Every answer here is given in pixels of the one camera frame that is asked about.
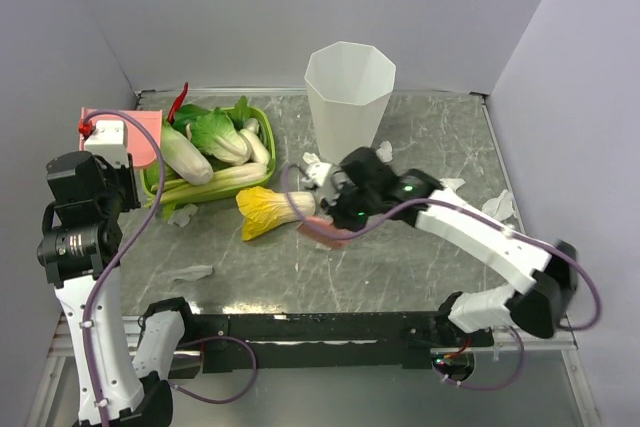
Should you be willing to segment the pink hand brush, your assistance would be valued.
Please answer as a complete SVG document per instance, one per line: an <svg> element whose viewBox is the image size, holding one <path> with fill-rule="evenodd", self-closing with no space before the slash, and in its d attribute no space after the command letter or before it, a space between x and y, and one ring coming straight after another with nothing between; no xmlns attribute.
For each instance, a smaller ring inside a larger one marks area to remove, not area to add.
<svg viewBox="0 0 640 427"><path fill-rule="evenodd" d="M345 236L349 231L337 229L332 222L318 216L306 217L297 226L297 231L331 250L339 250L348 244Z"/></svg>

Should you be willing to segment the pink dustpan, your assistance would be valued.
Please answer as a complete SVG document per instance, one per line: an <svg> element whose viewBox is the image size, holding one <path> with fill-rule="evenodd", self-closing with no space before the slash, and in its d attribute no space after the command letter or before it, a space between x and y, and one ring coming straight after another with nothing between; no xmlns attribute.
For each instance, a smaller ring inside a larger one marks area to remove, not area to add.
<svg viewBox="0 0 640 427"><path fill-rule="evenodd" d="M160 111L118 111L95 110L83 107L79 125L84 125L86 117L91 119L122 120L127 130L127 152L133 156L134 168L146 168L156 160L156 153L151 142L137 127L140 124L145 131L160 145L162 129L162 113Z"/></svg>

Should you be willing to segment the paper scrap edge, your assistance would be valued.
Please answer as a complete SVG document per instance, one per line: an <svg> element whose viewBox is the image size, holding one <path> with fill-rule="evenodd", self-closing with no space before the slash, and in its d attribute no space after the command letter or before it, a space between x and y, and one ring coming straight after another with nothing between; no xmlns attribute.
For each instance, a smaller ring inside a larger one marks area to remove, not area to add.
<svg viewBox="0 0 640 427"><path fill-rule="evenodd" d="M466 184L463 178L441 178L440 183L447 189L456 192L459 188Z"/></svg>

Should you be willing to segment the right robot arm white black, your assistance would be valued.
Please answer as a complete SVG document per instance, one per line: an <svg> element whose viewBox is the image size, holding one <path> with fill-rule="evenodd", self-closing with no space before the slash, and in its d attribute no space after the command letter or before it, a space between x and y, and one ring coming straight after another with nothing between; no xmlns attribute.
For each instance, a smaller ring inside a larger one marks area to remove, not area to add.
<svg viewBox="0 0 640 427"><path fill-rule="evenodd" d="M541 339L559 329L578 287L571 244L548 245L512 231L427 173L396 173L371 148L330 165L322 181L321 205L337 228L357 232L370 217L387 214L446 240L504 279L500 287L449 298L447 314L436 322L444 343L459 345L489 327L517 327Z"/></svg>

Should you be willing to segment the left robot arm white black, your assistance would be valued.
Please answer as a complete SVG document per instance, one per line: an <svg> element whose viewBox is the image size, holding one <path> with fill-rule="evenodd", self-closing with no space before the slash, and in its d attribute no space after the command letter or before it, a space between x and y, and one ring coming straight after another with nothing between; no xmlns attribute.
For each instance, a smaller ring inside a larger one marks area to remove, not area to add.
<svg viewBox="0 0 640 427"><path fill-rule="evenodd" d="M150 305L136 351L130 351L121 310L121 213L139 207L130 167L75 151L50 161L54 196L43 216L39 263L61 304L77 368L79 426L168 426L168 381L177 349L198 334L182 297Z"/></svg>

